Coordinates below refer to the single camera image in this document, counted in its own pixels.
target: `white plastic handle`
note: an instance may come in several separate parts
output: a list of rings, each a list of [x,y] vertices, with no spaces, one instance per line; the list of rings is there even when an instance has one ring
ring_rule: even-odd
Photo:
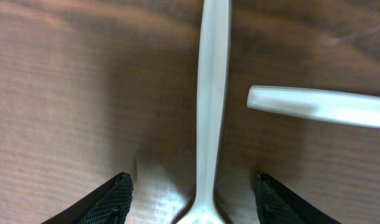
[[[229,46],[229,0],[205,0],[197,91],[197,194],[179,223],[224,223],[213,201]]]
[[[252,86],[248,107],[333,123],[380,128],[380,97],[340,91]]]

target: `brown table surface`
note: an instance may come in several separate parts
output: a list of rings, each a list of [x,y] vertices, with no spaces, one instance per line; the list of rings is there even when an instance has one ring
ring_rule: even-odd
[[[380,129],[250,110],[251,85],[380,96],[380,0],[235,1],[216,190],[257,223],[252,170],[343,223],[380,223]],[[118,172],[127,223],[195,185],[202,2],[0,0],[0,223],[39,223]]]

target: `spoon handle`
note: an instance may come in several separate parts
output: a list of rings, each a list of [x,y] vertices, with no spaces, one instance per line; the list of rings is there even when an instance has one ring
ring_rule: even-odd
[[[213,186],[225,107],[229,7],[228,0],[205,0],[203,5],[198,60],[195,203],[213,203]]]
[[[340,91],[252,86],[248,107],[300,118],[380,128],[380,97]]]

